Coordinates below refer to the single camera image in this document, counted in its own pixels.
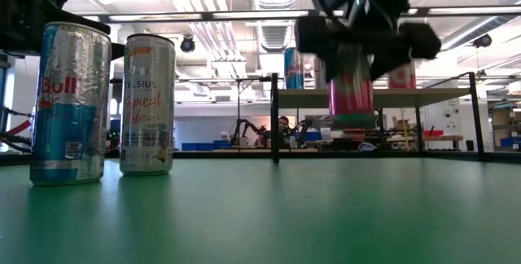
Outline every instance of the man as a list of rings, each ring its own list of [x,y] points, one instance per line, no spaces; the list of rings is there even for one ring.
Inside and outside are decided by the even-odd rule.
[[[290,139],[290,128],[289,128],[290,120],[281,116],[278,118],[278,146],[279,147],[289,147]],[[271,139],[271,130],[266,130],[264,132],[264,139],[267,141]]]

